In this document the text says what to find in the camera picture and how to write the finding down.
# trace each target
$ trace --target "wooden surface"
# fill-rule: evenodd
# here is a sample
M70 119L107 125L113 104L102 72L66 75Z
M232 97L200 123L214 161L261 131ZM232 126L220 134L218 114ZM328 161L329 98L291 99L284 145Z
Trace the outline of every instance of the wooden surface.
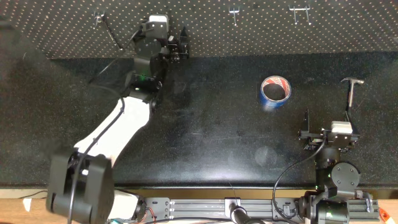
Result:
M379 205L394 220L398 220L398 200L379 200ZM22 199L0 199L0 223L66 223L66 221L66 218L46 211L44 199L32 199L29 212L25 210Z

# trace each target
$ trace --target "roll of blue tape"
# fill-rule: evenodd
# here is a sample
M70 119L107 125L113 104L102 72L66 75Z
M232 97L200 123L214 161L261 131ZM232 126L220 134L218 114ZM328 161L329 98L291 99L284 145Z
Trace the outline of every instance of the roll of blue tape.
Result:
M278 108L286 103L292 93L290 83L283 77L266 78L260 87L260 101L265 109Z

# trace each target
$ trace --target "black table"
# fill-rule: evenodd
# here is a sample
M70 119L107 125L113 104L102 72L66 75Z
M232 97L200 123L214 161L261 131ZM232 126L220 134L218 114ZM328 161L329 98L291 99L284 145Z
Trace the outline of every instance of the black table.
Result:
M109 60L49 61L23 38L2 48L7 66L0 80L0 186L45 187L51 153L73 147L115 107L117 99L109 93L85 85ZM121 90L131 68L131 60L122 59L97 82ZM354 95L361 139L342 160L362 172L361 187L396 189L396 71L398 54L385 52L191 58L173 64L161 106L114 167L116 186L272 187L287 166L310 155L297 140L305 110L313 133L342 121L348 84L340 80L354 76L365 80ZM288 79L292 96L278 110L264 112L259 85L271 75ZM313 188L314 181L314 164L308 162L280 186Z

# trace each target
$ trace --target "orange object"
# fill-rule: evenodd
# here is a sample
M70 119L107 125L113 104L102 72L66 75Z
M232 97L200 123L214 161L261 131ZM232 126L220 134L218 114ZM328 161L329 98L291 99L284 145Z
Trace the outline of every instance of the orange object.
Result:
M383 220L386 224L395 224L395 221L391 218L391 216L382 208L379 208L379 214L381 220Z

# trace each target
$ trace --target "hammer head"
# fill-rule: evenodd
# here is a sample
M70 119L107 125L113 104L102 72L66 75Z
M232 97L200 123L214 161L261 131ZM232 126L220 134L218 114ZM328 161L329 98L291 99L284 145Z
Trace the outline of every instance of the hammer head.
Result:
M343 81L349 81L349 82L351 82L352 84L360 84L360 85L362 85L365 81L364 80L359 80L359 79L357 79L357 78L355 78L355 77L347 77L347 78L344 78L343 80L342 80L342 82Z

